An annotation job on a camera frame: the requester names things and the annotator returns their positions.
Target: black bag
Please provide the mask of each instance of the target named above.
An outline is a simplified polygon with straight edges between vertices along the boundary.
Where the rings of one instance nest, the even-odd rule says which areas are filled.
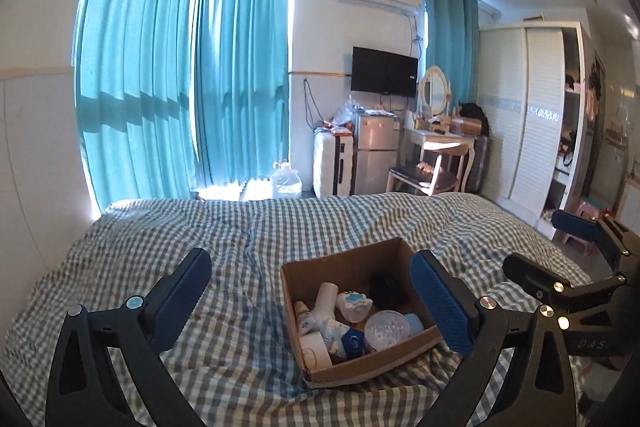
[[[483,136],[489,136],[489,121],[484,115],[484,111],[477,103],[463,103],[460,109],[460,116],[463,118],[476,118],[482,122],[482,131],[480,134]]]

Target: plastic bag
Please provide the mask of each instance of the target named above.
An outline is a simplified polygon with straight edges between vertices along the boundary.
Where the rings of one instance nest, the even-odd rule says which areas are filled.
[[[276,162],[273,168],[276,169],[271,175],[273,198],[299,198],[302,195],[302,181],[298,171],[294,171],[288,162]]]
[[[334,116],[331,123],[334,126],[343,126],[347,127],[347,123],[353,123],[356,119],[356,113],[360,105],[357,104],[351,95],[349,95],[349,102],[344,104],[344,107],[341,108]]]

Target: white suitcase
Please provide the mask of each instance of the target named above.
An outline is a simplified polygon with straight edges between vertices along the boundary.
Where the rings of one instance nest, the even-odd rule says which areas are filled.
[[[353,170],[353,136],[318,130],[314,137],[314,192],[318,198],[349,196]]]

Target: sunlight on floor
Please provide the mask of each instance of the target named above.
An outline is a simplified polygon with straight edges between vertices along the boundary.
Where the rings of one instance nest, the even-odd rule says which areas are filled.
[[[244,191],[241,185],[231,183],[226,187],[207,187],[198,194],[203,200],[259,201],[269,200],[273,193],[269,180],[250,180]]]

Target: black flat screen tv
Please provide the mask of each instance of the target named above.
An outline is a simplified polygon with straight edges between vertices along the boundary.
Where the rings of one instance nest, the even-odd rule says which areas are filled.
[[[351,90],[415,96],[418,59],[353,47]]]

